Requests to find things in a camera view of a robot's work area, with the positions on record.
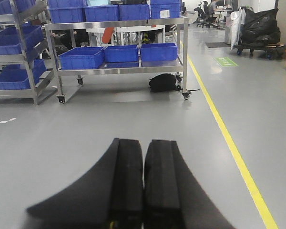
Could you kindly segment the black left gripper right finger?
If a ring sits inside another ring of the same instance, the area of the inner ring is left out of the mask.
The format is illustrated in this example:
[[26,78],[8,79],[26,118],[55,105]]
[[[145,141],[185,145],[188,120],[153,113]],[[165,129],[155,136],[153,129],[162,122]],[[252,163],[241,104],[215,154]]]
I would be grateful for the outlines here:
[[234,228],[196,180],[176,141],[151,141],[144,182],[144,228]]

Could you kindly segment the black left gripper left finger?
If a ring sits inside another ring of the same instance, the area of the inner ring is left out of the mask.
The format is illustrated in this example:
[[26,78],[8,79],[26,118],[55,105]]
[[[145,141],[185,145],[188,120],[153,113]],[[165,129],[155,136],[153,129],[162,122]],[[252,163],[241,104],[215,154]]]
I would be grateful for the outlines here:
[[139,141],[113,139],[86,173],[26,209],[27,229],[139,229],[143,157]]

